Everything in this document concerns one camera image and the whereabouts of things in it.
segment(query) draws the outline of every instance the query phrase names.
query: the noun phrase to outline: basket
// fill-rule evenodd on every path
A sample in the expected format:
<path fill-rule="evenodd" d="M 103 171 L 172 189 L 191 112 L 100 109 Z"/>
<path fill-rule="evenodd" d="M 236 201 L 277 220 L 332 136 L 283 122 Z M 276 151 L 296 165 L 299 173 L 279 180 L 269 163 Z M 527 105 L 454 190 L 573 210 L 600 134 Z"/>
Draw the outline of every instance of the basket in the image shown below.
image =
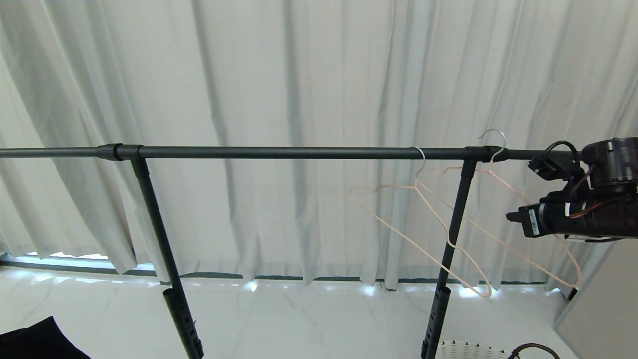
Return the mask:
<path fill-rule="evenodd" d="M 456 340 L 441 342 L 436 350 L 436 359 L 524 359 L 519 356 L 519 352 L 532 347 L 543 349 L 552 354 L 555 359 L 560 359 L 555 351 L 542 344 L 526 343 L 516 347 L 513 352 L 509 352 L 495 349 L 491 346 L 458 342 Z"/>

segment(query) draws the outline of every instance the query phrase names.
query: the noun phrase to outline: black fabric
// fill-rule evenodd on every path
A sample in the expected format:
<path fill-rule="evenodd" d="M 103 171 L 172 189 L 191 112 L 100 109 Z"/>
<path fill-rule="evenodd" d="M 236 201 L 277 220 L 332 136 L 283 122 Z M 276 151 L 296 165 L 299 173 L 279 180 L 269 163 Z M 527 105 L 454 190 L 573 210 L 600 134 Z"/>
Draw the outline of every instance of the black fabric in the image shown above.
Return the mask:
<path fill-rule="evenodd" d="M 53 317 L 0 335 L 0 359 L 91 359 L 60 331 Z"/>

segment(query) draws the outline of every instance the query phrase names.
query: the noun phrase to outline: curtain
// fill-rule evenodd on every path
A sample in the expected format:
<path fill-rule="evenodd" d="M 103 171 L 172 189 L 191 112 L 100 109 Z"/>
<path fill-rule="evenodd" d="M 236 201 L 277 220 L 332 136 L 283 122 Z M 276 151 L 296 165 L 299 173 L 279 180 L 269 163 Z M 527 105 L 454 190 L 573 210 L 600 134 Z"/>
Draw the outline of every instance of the curtain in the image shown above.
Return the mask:
<path fill-rule="evenodd" d="M 633 1 L 29 1 L 0 3 L 0 21 L 2 147 L 463 147 L 501 145 L 477 140 L 497 128 L 510 148 L 544 148 L 638 134 Z M 119 271 L 150 261 L 166 279 L 129 164 L 0 165 L 5 250 L 99 250 Z M 346 193 L 408 185 L 421 165 L 149 160 L 181 273 L 381 278 L 388 288 L 438 267 Z M 494 170 L 532 201 L 561 185 L 523 161 Z M 451 203 L 458 179 L 423 176 Z M 497 182 L 477 174 L 470 193 L 469 217 L 574 276 L 554 239 L 527 239 L 505 220 L 521 204 Z M 441 255 L 444 232 L 418 197 L 355 196 Z M 470 227 L 459 244 L 495 283 L 548 279 Z M 589 248 L 572 246 L 584 261 Z M 480 280 L 461 254 L 453 270 Z"/>

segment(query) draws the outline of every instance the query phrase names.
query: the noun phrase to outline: wire hanger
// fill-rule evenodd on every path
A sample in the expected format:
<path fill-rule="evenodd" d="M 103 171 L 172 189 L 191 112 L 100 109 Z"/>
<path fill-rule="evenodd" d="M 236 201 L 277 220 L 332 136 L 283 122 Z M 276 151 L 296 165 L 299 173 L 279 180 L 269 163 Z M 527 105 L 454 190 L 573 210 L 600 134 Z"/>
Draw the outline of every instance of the wire hanger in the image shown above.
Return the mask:
<path fill-rule="evenodd" d="M 492 177 L 496 178 L 502 185 L 504 185 L 505 187 L 507 187 L 511 192 L 513 192 L 518 198 L 520 198 L 521 200 L 523 200 L 523 202 L 525 202 L 526 204 L 531 204 L 531 202 L 525 198 L 525 196 L 523 196 L 523 194 L 521 194 L 520 192 L 518 192 L 517 190 L 515 190 L 509 183 L 507 183 L 503 178 L 501 178 L 500 176 L 498 176 L 496 173 L 494 173 L 494 171 L 492 171 L 492 168 L 494 166 L 494 158 L 501 152 L 503 152 L 505 150 L 505 148 L 507 147 L 507 137 L 505 136 L 505 134 L 500 131 L 497 130 L 495 128 L 491 128 L 487 131 L 485 131 L 478 139 L 482 139 L 484 138 L 488 132 L 490 131 L 495 131 L 501 134 L 501 136 L 503 136 L 503 146 L 501 147 L 501 149 L 499 149 L 490 159 L 490 163 L 489 163 L 489 167 L 487 169 L 475 169 L 476 172 L 486 172 L 488 174 L 490 174 Z M 446 202 L 444 199 L 442 199 L 441 197 L 437 196 L 432 190 L 430 190 L 429 188 L 427 188 L 423 183 L 421 183 L 421 181 L 418 180 L 419 178 L 419 174 L 422 171 L 430 171 L 430 170 L 436 170 L 439 174 L 444 174 L 446 173 L 449 169 L 460 169 L 460 166 L 453 166 L 453 167 L 446 167 L 443 170 L 439 170 L 435 167 L 430 167 L 430 168 L 425 168 L 425 161 L 423 163 L 423 166 L 421 167 L 421 169 L 419 169 L 419 171 L 417 172 L 417 184 L 420 185 L 424 190 L 426 190 L 428 193 L 430 193 L 431 195 L 433 195 L 437 200 L 439 200 L 443 205 L 445 205 L 447 208 L 450 208 L 451 210 L 454 209 L 454 207 L 452 205 L 450 205 L 448 202 Z M 563 247 L 563 249 L 565 249 L 565 252 L 567 253 L 567 256 L 569 257 L 570 261 L 572 262 L 572 264 L 574 265 L 574 267 L 576 268 L 576 274 L 577 274 L 577 280 L 576 283 L 574 284 L 569 284 L 567 282 L 565 282 L 563 279 L 557 277 L 555 274 L 551 273 L 550 271 L 548 271 L 547 269 L 543 268 L 541 265 L 539 265 L 538 263 L 536 263 L 535 261 L 532 261 L 531 259 L 527 258 L 526 256 L 524 256 L 523 254 L 521 254 L 520 252 L 518 252 L 516 249 L 512 248 L 510 245 L 507 245 L 505 242 L 503 242 L 502 240 L 500 240 L 499 238 L 497 238 L 495 235 L 493 235 L 492 233 L 490 233 L 489 231 L 487 231 L 486 229 L 484 229 L 483 227 L 481 227 L 480 225 L 478 225 L 476 222 L 472 221 L 471 219 L 469 219 L 467 216 L 465 216 L 465 214 L 463 215 L 463 219 L 466 220 L 467 222 L 469 222 L 471 225 L 474 225 L 479 231 L 485 233 L 486 235 L 488 235 L 488 237 L 492 238 L 493 240 L 497 241 L 499 244 L 503 245 L 505 248 L 507 248 L 507 250 L 509 250 L 511 253 L 517 255 L 518 257 L 522 258 L 523 260 L 525 260 L 526 262 L 530 263 L 531 265 L 533 265 L 534 267 L 538 268 L 539 270 L 541 270 L 542 272 L 544 272 L 545 274 L 547 274 L 548 276 L 552 277 L 553 279 L 557 280 L 559 283 L 568 286 L 568 287 L 578 287 L 582 284 L 582 269 L 581 267 L 578 265 L 578 262 L 576 261 L 576 258 L 574 257 L 574 255 L 572 254 L 572 252 L 567 248 L 567 245 L 565 244 L 565 241 L 563 241 L 559 236 L 554 234 L 554 238 L 556 239 L 556 241 Z"/>
<path fill-rule="evenodd" d="M 423 168 L 425 167 L 425 161 L 426 161 L 426 156 L 425 153 L 418 147 L 415 147 L 417 150 L 419 150 L 419 152 L 421 152 L 421 155 L 423 156 L 423 163 L 424 166 L 421 167 L 421 169 L 423 170 Z M 434 210 L 434 208 L 430 205 L 430 203 L 427 201 L 427 199 L 423 196 L 423 194 L 421 193 L 421 191 L 419 190 L 419 188 L 417 187 L 417 184 L 419 184 L 419 179 L 418 179 L 418 175 L 419 172 L 417 172 L 417 176 L 414 178 L 414 185 L 413 186 L 399 186 L 399 185 L 383 185 L 383 186 L 379 186 L 376 187 L 374 189 L 367 187 L 367 186 L 359 186 L 359 187 L 353 187 L 348 191 L 348 198 L 349 200 L 351 200 L 352 202 L 354 202 L 357 206 L 361 207 L 364 211 L 366 211 L 368 214 L 370 214 L 371 216 L 373 216 L 374 218 L 376 218 L 379 222 L 383 223 L 386 227 L 388 227 L 389 229 L 391 229 L 392 231 L 394 231 L 396 234 L 400 235 L 403 239 L 405 239 L 406 241 L 410 242 L 410 244 L 412 244 L 414 247 L 416 247 L 417 249 L 419 249 L 423 254 L 425 254 L 428 258 L 430 258 L 432 261 L 434 261 L 439 267 L 441 267 L 443 270 L 445 270 L 446 272 L 448 272 L 451 276 L 453 276 L 454 278 L 458 279 L 464 286 L 466 286 L 467 288 L 470 288 L 470 290 L 472 290 L 474 293 L 484 297 L 484 298 L 489 298 L 492 296 L 493 293 L 493 289 L 492 289 L 492 283 L 490 283 L 487 275 L 485 275 L 485 273 L 480 269 L 480 267 L 478 266 L 478 264 L 476 263 L 476 261 L 474 261 L 474 258 L 471 257 L 471 255 L 469 253 L 467 253 L 467 251 L 465 251 L 465 249 L 458 247 L 457 245 L 453 244 L 450 241 L 450 231 L 448 230 L 447 225 L 445 224 L 445 222 L 443 221 L 443 219 L 441 219 L 441 216 L 439 216 L 439 214 Z M 407 237 L 405 234 L 403 234 L 401 231 L 399 231 L 398 229 L 392 227 L 388 222 L 384 221 L 383 219 L 381 219 L 381 217 L 379 217 L 378 215 L 376 215 L 376 213 L 373 213 L 371 210 L 367 209 L 363 204 L 361 204 L 360 202 L 358 202 L 353 196 L 352 196 L 352 192 L 354 190 L 357 189 L 366 189 L 368 190 L 370 193 L 375 194 L 377 193 L 379 190 L 383 189 L 383 188 L 402 188 L 402 189 L 407 189 L 407 190 L 413 190 L 416 191 L 416 193 L 419 194 L 419 197 L 423 200 L 423 202 L 426 204 L 426 206 L 429 208 L 429 210 L 435 215 L 437 221 L 441 224 L 441 226 L 443 227 L 443 229 L 445 230 L 445 239 L 448 245 L 450 245 L 450 247 L 456 249 L 456 250 L 460 250 L 462 253 L 464 253 L 467 258 L 470 260 L 470 262 L 472 263 L 472 265 L 474 265 L 474 267 L 478 270 L 478 272 L 481 274 L 481 276 L 483 277 L 483 279 L 485 280 L 486 284 L 487 284 L 487 293 L 481 293 L 479 291 L 477 291 L 473 286 L 471 286 L 469 283 L 467 283 L 465 280 L 461 279 L 461 277 L 459 275 L 457 275 L 456 273 L 454 273 L 453 271 L 451 271 L 449 268 L 446 268 L 443 264 L 441 264 L 441 262 L 439 262 L 436 258 L 434 258 L 430 253 L 428 253 L 426 250 L 424 250 L 423 248 L 421 248 L 418 244 L 416 244 L 413 240 L 411 240 L 409 237 Z"/>

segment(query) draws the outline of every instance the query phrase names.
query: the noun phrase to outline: rack leg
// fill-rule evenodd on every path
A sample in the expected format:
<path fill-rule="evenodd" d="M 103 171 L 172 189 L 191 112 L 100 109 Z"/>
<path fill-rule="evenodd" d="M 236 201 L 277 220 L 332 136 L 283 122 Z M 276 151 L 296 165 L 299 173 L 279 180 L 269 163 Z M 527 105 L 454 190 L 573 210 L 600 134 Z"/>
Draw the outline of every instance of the rack leg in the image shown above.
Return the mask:
<path fill-rule="evenodd" d="M 450 242 L 452 244 L 456 244 L 456 240 L 459 237 L 459 229 L 461 228 L 461 221 L 463 220 L 463 211 L 465 210 L 465 203 L 467 202 L 468 194 L 470 193 L 470 184 L 472 182 L 472 177 L 474 177 L 474 170 L 476 169 L 476 166 L 476 160 L 463 161 L 463 167 L 461 168 L 461 180 L 459 182 L 459 189 L 456 193 L 456 202 L 454 203 L 452 220 L 450 221 Z M 449 269 L 452 264 L 453 255 L 454 248 L 446 244 L 441 264 Z M 434 300 L 432 302 L 432 309 L 430 310 L 430 316 L 427 323 L 426 338 L 423 340 L 421 345 L 421 358 L 423 359 L 434 359 L 436 354 L 436 348 L 441 336 L 441 329 L 443 329 L 443 319 L 445 318 L 447 303 L 450 299 L 450 289 L 446 286 L 447 277 L 448 273 L 441 269 L 439 271 L 438 280 L 436 281 Z"/>
<path fill-rule="evenodd" d="M 195 322 L 188 307 L 188 301 L 186 300 L 184 287 L 182 286 L 182 281 L 177 271 L 173 252 L 170 249 L 164 222 L 161 219 L 160 207 L 158 206 L 157 198 L 155 198 L 155 192 L 153 191 L 149 168 L 144 158 L 133 158 L 131 159 L 131 164 L 133 165 L 137 181 L 140 184 L 146 210 L 151 218 L 159 249 L 168 270 L 170 283 L 173 287 L 164 291 L 164 299 L 175 322 L 177 332 L 182 339 L 188 358 L 201 359 L 201 357 L 204 356 L 202 341 L 199 339 L 197 331 L 195 330 Z"/>

